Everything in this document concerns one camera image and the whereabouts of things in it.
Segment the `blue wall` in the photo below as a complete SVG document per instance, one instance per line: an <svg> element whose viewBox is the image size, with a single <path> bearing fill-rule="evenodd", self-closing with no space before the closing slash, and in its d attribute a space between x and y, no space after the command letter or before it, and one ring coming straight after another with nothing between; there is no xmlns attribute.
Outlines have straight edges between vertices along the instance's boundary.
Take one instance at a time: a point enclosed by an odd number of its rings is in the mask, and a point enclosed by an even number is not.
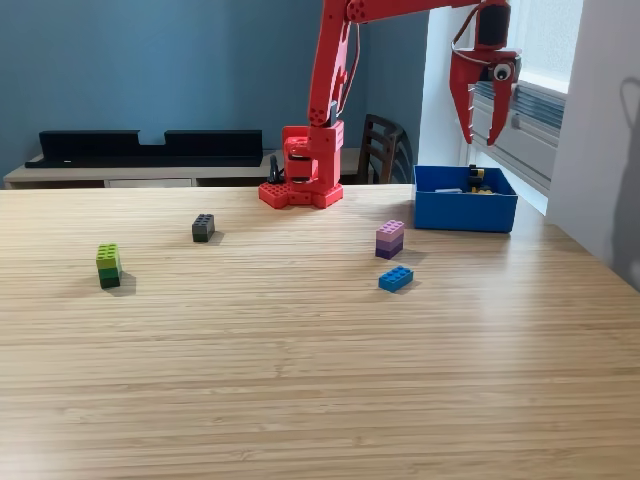
<svg viewBox="0 0 640 480"><path fill-rule="evenodd" d="M321 11L321 0L0 0L0 176L39 153L47 129L140 129L149 143L168 129L261 129L278 148L283 126L306 124ZM365 50L348 147L361 140L367 62Z"/></svg>
<svg viewBox="0 0 640 480"><path fill-rule="evenodd" d="M393 120L405 129L414 161L420 141L428 20L425 12L366 26L367 113Z"/></svg>

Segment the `green lego brick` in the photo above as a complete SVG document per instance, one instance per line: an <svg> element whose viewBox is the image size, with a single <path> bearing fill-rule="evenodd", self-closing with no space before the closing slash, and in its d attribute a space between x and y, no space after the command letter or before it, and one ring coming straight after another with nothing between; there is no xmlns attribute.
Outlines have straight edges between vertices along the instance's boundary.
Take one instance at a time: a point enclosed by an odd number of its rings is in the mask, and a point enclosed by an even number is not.
<svg viewBox="0 0 640 480"><path fill-rule="evenodd" d="M120 278L101 278L100 287L102 289L115 288L120 286Z"/></svg>
<svg viewBox="0 0 640 480"><path fill-rule="evenodd" d="M108 268L120 268L120 254L115 243L100 245L96 256L96 265L99 270Z"/></svg>
<svg viewBox="0 0 640 480"><path fill-rule="evenodd" d="M98 277L100 280L105 280L107 278L120 278L122 275L122 270L119 268L101 268L98 270Z"/></svg>

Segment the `chair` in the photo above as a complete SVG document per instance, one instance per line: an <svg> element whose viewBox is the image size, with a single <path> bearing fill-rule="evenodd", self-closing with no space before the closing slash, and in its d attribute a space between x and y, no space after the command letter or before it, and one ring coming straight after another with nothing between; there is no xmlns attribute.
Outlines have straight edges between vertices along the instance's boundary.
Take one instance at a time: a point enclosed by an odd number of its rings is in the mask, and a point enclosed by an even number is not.
<svg viewBox="0 0 640 480"><path fill-rule="evenodd" d="M372 164L372 156L379 161L379 168ZM356 183L369 183L370 165L374 167L373 183L391 183L393 177L401 183L411 183L412 157L409 138L400 125L377 115L367 115Z"/></svg>

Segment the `lime green lego brick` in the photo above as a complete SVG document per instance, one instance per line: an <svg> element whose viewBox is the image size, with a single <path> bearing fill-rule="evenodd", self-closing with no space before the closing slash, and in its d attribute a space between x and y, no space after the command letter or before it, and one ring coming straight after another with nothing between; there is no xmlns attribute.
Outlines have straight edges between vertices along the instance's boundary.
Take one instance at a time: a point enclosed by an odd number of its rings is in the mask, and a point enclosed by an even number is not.
<svg viewBox="0 0 640 480"><path fill-rule="evenodd" d="M120 253L115 243L108 243L98 247L96 255L96 265L99 270L108 268L121 268Z"/></svg>
<svg viewBox="0 0 640 480"><path fill-rule="evenodd" d="M120 278L122 275L122 270L119 268L105 268L98 270L98 277L100 280L104 280L106 278Z"/></svg>

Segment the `blue plastic bin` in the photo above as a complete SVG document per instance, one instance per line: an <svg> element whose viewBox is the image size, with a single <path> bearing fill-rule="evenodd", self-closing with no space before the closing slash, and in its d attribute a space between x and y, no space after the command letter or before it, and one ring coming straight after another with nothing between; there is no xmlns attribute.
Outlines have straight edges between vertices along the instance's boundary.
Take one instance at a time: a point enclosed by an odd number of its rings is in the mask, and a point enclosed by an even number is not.
<svg viewBox="0 0 640 480"><path fill-rule="evenodd" d="M415 228L509 233L518 195L499 168L485 168L483 185L499 195L436 193L469 190L469 167L415 167Z"/></svg>

